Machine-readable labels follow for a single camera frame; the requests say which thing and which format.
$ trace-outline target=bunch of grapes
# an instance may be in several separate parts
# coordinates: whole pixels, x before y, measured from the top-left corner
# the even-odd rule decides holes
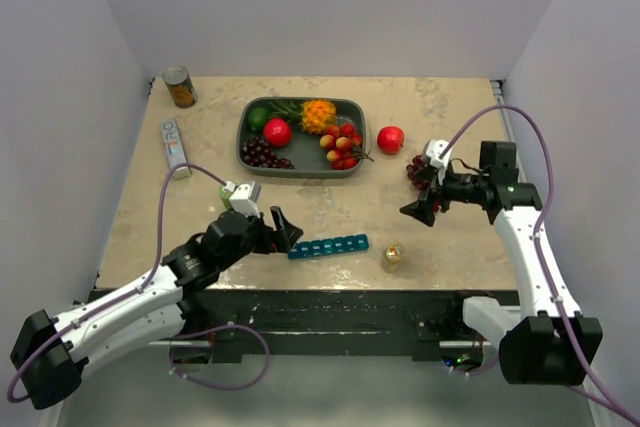
[[[265,167],[269,169],[293,169],[289,159],[278,158],[271,150],[269,143],[262,137],[255,136],[242,144],[240,148],[242,160],[252,167]]]
[[[429,187],[429,183],[426,180],[420,180],[417,177],[418,172],[421,172],[425,169],[425,163],[422,159],[422,156],[416,155],[409,165],[407,165],[407,177],[413,184],[413,186],[418,190],[425,190]]]

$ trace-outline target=fruit tray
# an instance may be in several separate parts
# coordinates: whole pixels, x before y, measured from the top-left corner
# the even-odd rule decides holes
[[[255,175],[268,177],[289,177],[296,179],[342,179],[353,175],[356,170],[362,166],[363,160],[359,160],[357,165],[348,170],[333,170],[331,163],[327,160],[327,151],[320,147],[320,135],[313,135],[303,132],[300,127],[290,122],[293,137],[291,142],[285,147],[268,147],[270,152],[276,154],[279,159],[287,159],[293,168],[287,168],[284,162],[278,162],[277,165],[282,167],[254,167],[247,164],[243,160],[242,147],[260,136],[260,132],[252,132],[249,130],[248,117],[254,109],[266,107],[270,110],[271,102],[275,100],[293,101],[302,103],[309,98],[306,97],[261,97],[254,99],[247,104],[240,118],[238,126],[238,136],[236,141],[236,156],[238,162]],[[358,104],[344,99],[326,99],[333,102],[336,106],[337,122],[339,125],[351,123],[356,128],[358,134],[362,136],[363,148],[366,150],[368,145],[367,130],[365,126],[364,114]]]

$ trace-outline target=wall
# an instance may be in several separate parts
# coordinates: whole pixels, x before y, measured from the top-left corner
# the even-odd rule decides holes
[[[503,78],[549,0],[108,0],[142,66]]]
[[[557,196],[548,227],[558,263],[585,313],[603,324],[596,368],[636,415],[638,25],[637,0],[553,0],[505,86],[549,142]],[[513,120],[527,176],[545,185],[536,141]]]
[[[68,308],[95,279],[146,82],[105,0],[0,0],[0,12],[4,389],[24,318]],[[1,402],[0,425],[35,422],[30,403]]]
[[[59,427],[593,425],[587,403],[567,389],[508,385],[497,369],[465,380],[408,358],[276,356],[257,385],[220,392],[167,375],[167,357],[148,347],[99,371],[65,403]],[[197,376],[245,382],[261,362],[248,356]]]

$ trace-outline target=table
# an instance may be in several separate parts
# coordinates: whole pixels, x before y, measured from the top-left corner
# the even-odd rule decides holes
[[[487,79],[194,77],[193,83],[199,100],[182,110],[173,105],[161,79],[154,82],[96,287],[121,287],[152,266],[158,194],[167,172],[160,123],[177,119],[190,162],[225,179],[248,180],[248,172],[235,156],[236,130],[244,106],[263,96],[350,99],[362,107],[374,136],[385,125],[400,126],[406,136],[404,148],[397,156],[386,156],[374,145],[375,162],[367,162],[347,179],[255,179],[262,183],[261,210],[268,214],[270,206],[281,206],[289,221],[304,229],[305,240],[366,233],[371,244],[367,253],[308,261],[251,255],[224,272],[211,288],[515,287],[506,252],[479,207],[453,205],[438,217],[434,228],[398,212],[417,193],[406,179],[405,165],[430,138],[451,138],[472,114],[495,103]],[[454,156],[477,165],[480,141],[504,137],[500,115],[491,112],[456,144]],[[187,179],[172,181],[166,198],[163,253],[205,230],[222,209],[218,184],[204,175],[194,172]],[[381,268],[382,251],[392,241],[402,242],[406,251],[395,274]]]

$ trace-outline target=green fruit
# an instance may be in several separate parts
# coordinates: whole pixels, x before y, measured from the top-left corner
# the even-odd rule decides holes
[[[256,133],[262,132],[262,129],[264,129],[264,126],[269,121],[270,115],[271,111],[266,107],[256,107],[253,109],[247,118],[249,130]]]

